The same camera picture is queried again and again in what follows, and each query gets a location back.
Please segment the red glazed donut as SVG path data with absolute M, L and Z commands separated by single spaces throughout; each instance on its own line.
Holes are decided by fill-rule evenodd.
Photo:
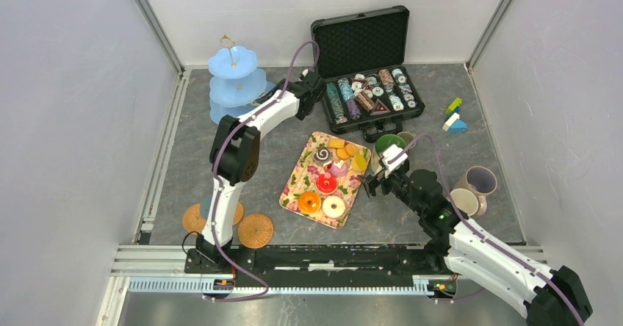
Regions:
M 331 173 L 323 173 L 318 176 L 315 186 L 320 194 L 332 195 L 337 190 L 338 181 Z

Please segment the white glazed donut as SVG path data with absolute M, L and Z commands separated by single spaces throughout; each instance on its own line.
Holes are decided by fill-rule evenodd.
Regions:
M 345 213 L 346 204 L 341 197 L 330 195 L 324 199 L 322 210 L 325 216 L 338 219 Z

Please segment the orange glazed donut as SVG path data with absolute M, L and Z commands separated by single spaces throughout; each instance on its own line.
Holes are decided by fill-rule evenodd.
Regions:
M 313 191 L 303 192 L 298 198 L 298 210 L 302 214 L 313 214 L 321 208 L 322 199 Z

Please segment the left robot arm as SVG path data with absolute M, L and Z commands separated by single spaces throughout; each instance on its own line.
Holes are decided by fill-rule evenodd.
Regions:
M 262 137 L 291 117 L 303 120 L 310 115 L 325 91 L 325 80 L 305 69 L 298 81 L 290 84 L 285 79 L 255 109 L 221 119 L 210 152 L 212 201 L 195 244 L 212 272 L 223 272 L 231 263 L 228 246 L 233 239 L 233 219 L 242 189 L 259 165 Z

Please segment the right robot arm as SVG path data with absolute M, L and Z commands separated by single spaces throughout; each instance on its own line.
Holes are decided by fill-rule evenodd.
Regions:
M 430 237 L 426 267 L 473 280 L 517 311 L 528 325 L 584 325 L 593 308 L 578 274 L 553 269 L 491 235 L 454 206 L 444 182 L 429 170 L 408 169 L 407 151 L 390 145 L 378 156 L 379 169 L 363 180 L 367 195 L 380 188 L 418 217 Z

